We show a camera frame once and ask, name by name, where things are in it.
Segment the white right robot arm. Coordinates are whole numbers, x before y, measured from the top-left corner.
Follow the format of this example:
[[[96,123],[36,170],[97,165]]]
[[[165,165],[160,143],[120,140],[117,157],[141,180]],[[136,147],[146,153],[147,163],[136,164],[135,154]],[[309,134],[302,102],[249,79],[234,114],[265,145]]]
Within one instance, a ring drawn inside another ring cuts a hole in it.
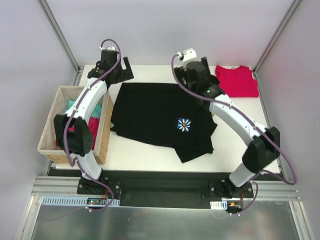
[[[265,167],[280,155],[280,132],[276,127],[267,128],[240,110],[227,93],[213,81],[206,58],[197,59],[192,48],[177,52],[171,59],[181,61],[181,66],[171,66],[176,83],[186,93],[199,100],[210,113],[223,120],[242,139],[247,149],[241,164],[229,175],[225,192],[237,197],[243,185],[252,181]]]

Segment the black flower print t-shirt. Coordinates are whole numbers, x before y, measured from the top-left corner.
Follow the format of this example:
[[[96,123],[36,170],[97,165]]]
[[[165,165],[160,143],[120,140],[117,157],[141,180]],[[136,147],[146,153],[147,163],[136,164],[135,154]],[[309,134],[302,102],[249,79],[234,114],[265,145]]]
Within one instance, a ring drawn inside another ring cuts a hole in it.
[[[149,145],[173,148],[182,163],[214,151],[211,113],[172,83],[123,83],[111,131]]]

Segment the wicker laundry basket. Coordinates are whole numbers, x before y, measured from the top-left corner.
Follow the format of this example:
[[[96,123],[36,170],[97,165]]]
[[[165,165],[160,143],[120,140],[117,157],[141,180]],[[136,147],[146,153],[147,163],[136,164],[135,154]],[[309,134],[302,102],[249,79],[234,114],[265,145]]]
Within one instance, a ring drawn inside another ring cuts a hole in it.
[[[71,100],[75,101],[82,90],[82,86],[59,86],[51,105],[37,150],[56,164],[67,164],[68,159],[66,153],[56,146],[54,117],[57,114],[64,114],[67,110],[68,102]],[[97,163],[102,165],[106,163],[107,159],[114,104],[108,93],[101,97],[98,103],[101,104],[102,113],[100,115],[93,154]]]

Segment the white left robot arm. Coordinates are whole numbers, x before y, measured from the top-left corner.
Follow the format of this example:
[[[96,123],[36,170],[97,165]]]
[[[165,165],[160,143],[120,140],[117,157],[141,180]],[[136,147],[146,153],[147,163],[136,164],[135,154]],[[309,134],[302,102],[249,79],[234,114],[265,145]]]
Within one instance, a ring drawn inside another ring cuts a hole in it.
[[[106,183],[99,178],[102,169],[92,150],[95,140],[89,128],[90,117],[110,86],[134,77],[129,59],[122,57],[118,47],[101,46],[100,50],[101,58],[88,73],[74,104],[53,119],[57,146],[64,150],[71,166],[79,166],[82,176],[90,180],[89,190],[96,195],[105,191]]]

